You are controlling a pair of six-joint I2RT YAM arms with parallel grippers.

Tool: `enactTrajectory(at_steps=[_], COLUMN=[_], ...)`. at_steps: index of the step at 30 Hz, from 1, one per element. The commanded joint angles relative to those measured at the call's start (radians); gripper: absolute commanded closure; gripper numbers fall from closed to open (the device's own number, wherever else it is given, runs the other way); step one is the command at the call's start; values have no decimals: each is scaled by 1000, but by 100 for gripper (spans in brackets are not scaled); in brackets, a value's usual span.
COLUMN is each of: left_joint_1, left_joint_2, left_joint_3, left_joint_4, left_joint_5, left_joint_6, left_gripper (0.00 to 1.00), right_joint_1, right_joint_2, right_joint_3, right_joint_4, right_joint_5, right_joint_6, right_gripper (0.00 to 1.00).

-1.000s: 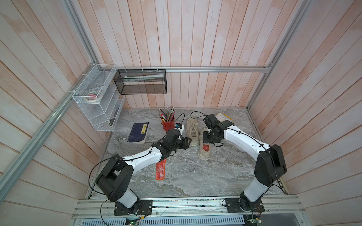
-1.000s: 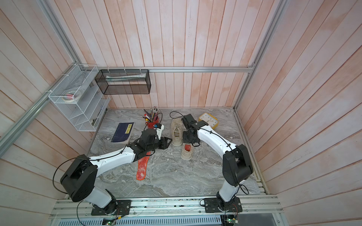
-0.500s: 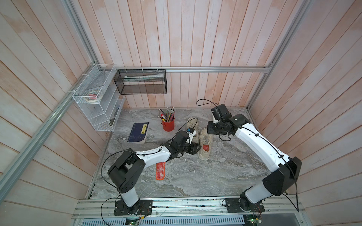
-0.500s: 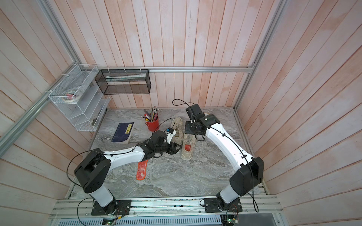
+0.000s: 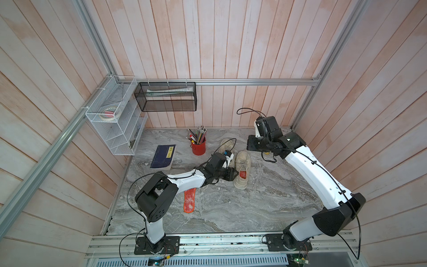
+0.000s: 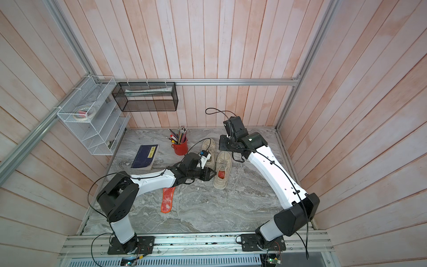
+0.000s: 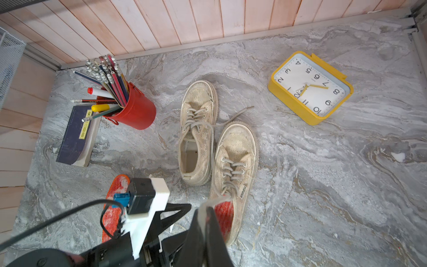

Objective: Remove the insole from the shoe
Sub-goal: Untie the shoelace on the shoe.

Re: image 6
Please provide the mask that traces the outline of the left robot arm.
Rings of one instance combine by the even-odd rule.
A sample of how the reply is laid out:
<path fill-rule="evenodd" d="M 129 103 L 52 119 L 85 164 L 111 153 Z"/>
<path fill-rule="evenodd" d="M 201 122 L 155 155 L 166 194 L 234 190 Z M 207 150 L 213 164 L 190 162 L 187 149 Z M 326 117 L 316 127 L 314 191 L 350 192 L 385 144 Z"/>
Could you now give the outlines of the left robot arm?
<path fill-rule="evenodd" d="M 202 150 L 198 154 L 188 153 L 180 162 L 162 171 L 142 175 L 125 171 L 113 173 L 113 178 L 96 197 L 113 233 L 108 255 L 151 254 L 155 238 L 139 238 L 130 222 L 129 212 L 136 198 L 157 189 L 189 185 L 195 179 L 210 181 L 216 175 L 215 170 L 206 166 L 210 160 L 211 154 Z"/>

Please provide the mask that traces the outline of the red insole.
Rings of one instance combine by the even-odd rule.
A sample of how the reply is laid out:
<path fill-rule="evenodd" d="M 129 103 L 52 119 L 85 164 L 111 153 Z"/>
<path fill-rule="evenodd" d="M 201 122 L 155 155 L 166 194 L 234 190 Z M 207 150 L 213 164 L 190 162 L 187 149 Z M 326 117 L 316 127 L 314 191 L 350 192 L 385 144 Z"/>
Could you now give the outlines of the red insole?
<path fill-rule="evenodd" d="M 174 192 L 175 188 L 163 188 L 161 203 L 162 213 L 166 214 L 172 210 Z"/>
<path fill-rule="evenodd" d="M 218 171 L 218 177 L 220 179 L 224 179 L 226 176 L 226 171 Z"/>

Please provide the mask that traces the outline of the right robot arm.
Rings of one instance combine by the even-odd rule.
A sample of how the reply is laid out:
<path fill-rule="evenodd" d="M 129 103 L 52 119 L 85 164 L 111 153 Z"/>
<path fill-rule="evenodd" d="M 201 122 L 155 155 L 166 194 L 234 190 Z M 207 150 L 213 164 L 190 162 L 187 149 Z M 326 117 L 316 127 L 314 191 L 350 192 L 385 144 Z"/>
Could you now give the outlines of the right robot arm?
<path fill-rule="evenodd" d="M 221 135 L 219 150 L 240 153 L 241 162 L 248 161 L 268 182 L 279 199 L 282 211 L 259 226 L 254 234 L 242 234 L 244 251 L 269 250 L 279 246 L 279 239 L 290 237 L 314 218 L 320 199 L 308 194 L 280 165 L 268 142 L 258 132 L 248 133 L 239 116 L 223 122 L 227 134 Z"/>

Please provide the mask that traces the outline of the beige sneaker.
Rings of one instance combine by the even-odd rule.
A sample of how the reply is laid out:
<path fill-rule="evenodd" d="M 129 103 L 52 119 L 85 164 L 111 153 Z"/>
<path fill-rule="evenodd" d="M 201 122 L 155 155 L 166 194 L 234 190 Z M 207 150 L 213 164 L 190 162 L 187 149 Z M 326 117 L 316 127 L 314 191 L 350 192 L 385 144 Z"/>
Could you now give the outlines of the beige sneaker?
<path fill-rule="evenodd" d="M 205 167 L 215 170 L 216 169 L 215 141 L 211 138 L 204 140 L 202 144 L 202 150 L 205 150 L 210 154 L 210 158 L 207 160 Z"/>
<path fill-rule="evenodd" d="M 216 158 L 216 175 L 213 178 L 213 186 L 217 189 L 226 188 L 231 172 L 232 167 L 232 158 L 231 154 L 227 151 L 221 151 Z M 226 176 L 224 179 L 218 177 L 218 171 L 226 171 Z"/>

